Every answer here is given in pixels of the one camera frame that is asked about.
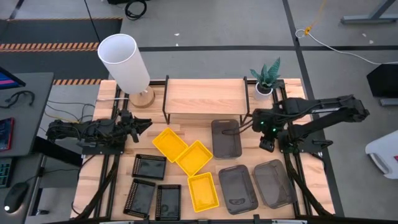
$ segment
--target black tray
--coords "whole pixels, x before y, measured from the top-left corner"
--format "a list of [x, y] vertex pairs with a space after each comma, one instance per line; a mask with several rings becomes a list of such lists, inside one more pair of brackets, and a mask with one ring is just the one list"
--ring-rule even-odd
[[134, 179], [123, 213], [139, 218], [147, 218], [154, 192], [155, 183]]
[[230, 214], [236, 215], [258, 207], [259, 202], [245, 165], [222, 169], [218, 172], [218, 177]]
[[181, 185], [158, 185], [156, 221], [179, 221], [181, 218]]
[[242, 155], [239, 123], [234, 119], [214, 120], [211, 122], [213, 154], [216, 159], [233, 159]]
[[274, 159], [257, 165], [253, 176], [262, 202], [270, 208], [276, 209], [297, 200], [293, 185], [280, 160]]
[[132, 176], [163, 180], [165, 170], [166, 157], [137, 154]]

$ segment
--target yellow tray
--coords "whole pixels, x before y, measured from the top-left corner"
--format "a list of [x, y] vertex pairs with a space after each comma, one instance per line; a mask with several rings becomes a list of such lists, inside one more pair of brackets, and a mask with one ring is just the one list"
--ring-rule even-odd
[[195, 212], [202, 212], [220, 205], [210, 172], [189, 177], [188, 186]]
[[170, 162], [174, 162], [188, 147], [188, 145], [170, 128], [166, 128], [162, 131], [152, 143]]
[[191, 177], [206, 165], [211, 158], [213, 158], [212, 153], [200, 141], [196, 140], [179, 155], [176, 162]]

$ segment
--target concrete floor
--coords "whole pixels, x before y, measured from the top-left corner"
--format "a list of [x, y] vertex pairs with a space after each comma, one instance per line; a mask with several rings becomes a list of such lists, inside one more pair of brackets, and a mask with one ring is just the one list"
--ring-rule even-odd
[[[87, 0], [93, 17], [124, 17], [123, 10], [106, 1]], [[308, 26], [316, 16], [321, 0], [289, 0], [294, 24]], [[330, 45], [398, 45], [398, 24], [349, 25], [339, 23], [341, 16], [366, 14], [381, 1], [328, 1], [321, 21], [312, 34]], [[1, 1], [0, 18], [7, 18], [16, 1]], [[395, 3], [388, 13], [398, 13]], [[74, 18], [88, 17], [83, 1], [25, 0], [17, 18]], [[147, 14], [138, 21], [123, 20], [122, 33], [136, 38], [140, 47], [217, 46], [217, 45], [279, 45], [293, 46], [282, 1], [279, 0], [151, 0]], [[317, 45], [309, 37], [301, 45]], [[398, 60], [398, 51], [356, 51], [371, 60]], [[396, 205], [398, 180], [382, 176], [364, 153], [369, 142], [398, 129], [397, 108], [382, 108], [373, 98], [366, 75], [376, 68], [360, 59], [329, 51], [304, 51], [304, 62], [315, 98], [354, 94], [370, 111], [362, 123], [342, 123], [325, 129], [338, 191], [345, 216], [398, 220]], [[249, 69], [261, 68], [281, 57], [282, 78], [303, 78], [295, 51], [270, 50], [214, 50], [143, 52], [142, 57], [153, 79], [166, 75], [175, 78], [236, 78], [250, 76]], [[92, 103], [97, 86], [54, 86], [50, 99]], [[79, 115], [81, 107], [56, 105], [57, 108]], [[67, 116], [47, 110], [58, 116]], [[51, 121], [44, 118], [42, 127]], [[49, 161], [51, 166], [64, 166]], [[46, 189], [39, 208], [51, 209], [47, 216], [28, 218], [26, 223], [66, 220], [70, 214], [76, 175], [65, 176], [66, 187]], [[63, 195], [62, 203], [51, 204], [56, 195]]]

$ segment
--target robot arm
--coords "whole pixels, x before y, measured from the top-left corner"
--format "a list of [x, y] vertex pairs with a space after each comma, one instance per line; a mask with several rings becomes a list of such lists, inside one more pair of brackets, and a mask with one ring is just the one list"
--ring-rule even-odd
[[117, 123], [116, 119], [98, 119], [80, 124], [55, 120], [49, 124], [47, 137], [50, 141], [71, 137], [85, 140], [84, 144], [112, 147], [124, 143], [128, 134], [132, 136], [134, 142], [138, 142], [137, 135], [152, 125], [151, 119], [133, 117], [128, 110], [122, 110], [118, 115], [121, 120]]
[[[307, 114], [329, 113], [304, 125], [291, 122]], [[252, 118], [252, 129], [262, 132], [260, 147], [272, 152], [274, 142], [280, 141], [297, 146], [309, 134], [322, 130], [340, 122], [361, 122], [369, 115], [360, 100], [353, 95], [341, 96], [322, 100], [304, 100], [302, 98], [288, 98], [279, 101], [272, 109], [255, 109]]]

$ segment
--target computer monitor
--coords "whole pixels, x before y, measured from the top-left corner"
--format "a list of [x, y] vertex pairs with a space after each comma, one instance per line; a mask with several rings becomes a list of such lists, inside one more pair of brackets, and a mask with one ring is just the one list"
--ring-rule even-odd
[[0, 90], [23, 87], [25, 85], [22, 80], [0, 67]]

